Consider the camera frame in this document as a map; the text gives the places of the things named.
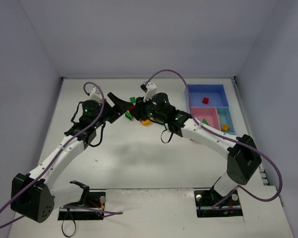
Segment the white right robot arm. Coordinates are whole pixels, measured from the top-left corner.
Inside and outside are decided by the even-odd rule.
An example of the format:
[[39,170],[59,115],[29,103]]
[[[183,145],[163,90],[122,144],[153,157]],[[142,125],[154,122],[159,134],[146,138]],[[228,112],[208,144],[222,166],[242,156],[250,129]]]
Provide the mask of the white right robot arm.
[[194,140],[219,153],[227,164],[226,172],[211,188],[214,197],[225,197],[238,185],[246,185],[262,162],[249,135],[227,135],[204,123],[195,122],[189,113],[172,106],[165,93],[157,93],[147,101],[138,97],[131,114],[137,120],[150,119],[163,125],[172,135]]

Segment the green lego brick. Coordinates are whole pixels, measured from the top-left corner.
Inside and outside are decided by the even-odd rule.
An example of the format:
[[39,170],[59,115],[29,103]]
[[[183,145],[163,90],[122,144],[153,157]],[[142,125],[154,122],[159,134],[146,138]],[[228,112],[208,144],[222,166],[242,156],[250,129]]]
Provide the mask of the green lego brick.
[[130,97],[130,102],[131,103],[136,103],[136,98],[135,97]]

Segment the small yellow lego brick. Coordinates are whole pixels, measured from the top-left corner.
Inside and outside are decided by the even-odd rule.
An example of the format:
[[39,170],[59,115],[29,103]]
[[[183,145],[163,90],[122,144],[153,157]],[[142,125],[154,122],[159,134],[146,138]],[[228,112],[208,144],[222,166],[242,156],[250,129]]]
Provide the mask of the small yellow lego brick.
[[228,131],[229,130],[229,126],[227,124],[223,124],[221,127],[222,131]]

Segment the green sloped lego piece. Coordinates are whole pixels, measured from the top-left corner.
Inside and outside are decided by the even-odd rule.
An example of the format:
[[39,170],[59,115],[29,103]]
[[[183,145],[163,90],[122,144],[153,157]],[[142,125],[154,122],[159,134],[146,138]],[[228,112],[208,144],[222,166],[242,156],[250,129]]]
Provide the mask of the green sloped lego piece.
[[130,112],[126,112],[126,113],[125,113],[125,117],[126,117],[127,119],[129,119],[130,121],[133,120],[133,116],[130,114]]

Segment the small red lego brick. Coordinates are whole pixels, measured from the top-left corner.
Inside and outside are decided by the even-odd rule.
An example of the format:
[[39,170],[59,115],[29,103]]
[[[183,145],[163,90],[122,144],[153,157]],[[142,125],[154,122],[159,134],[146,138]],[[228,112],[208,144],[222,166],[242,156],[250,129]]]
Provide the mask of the small red lego brick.
[[204,97],[202,102],[203,102],[203,104],[208,104],[209,103],[209,98]]

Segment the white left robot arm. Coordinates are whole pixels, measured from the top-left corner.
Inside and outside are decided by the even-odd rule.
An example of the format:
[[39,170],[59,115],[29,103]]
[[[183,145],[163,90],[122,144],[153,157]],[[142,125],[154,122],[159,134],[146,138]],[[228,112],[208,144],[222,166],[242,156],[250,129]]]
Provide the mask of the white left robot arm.
[[89,186],[72,180],[62,188],[54,183],[72,160],[81,154],[96,137],[98,128],[113,123],[133,104],[112,93],[108,93],[113,106],[95,93],[84,102],[79,102],[82,115],[72,127],[64,133],[62,142],[36,168],[26,175],[17,174],[12,180],[11,210],[42,223],[54,209],[65,206],[83,207],[89,204]]

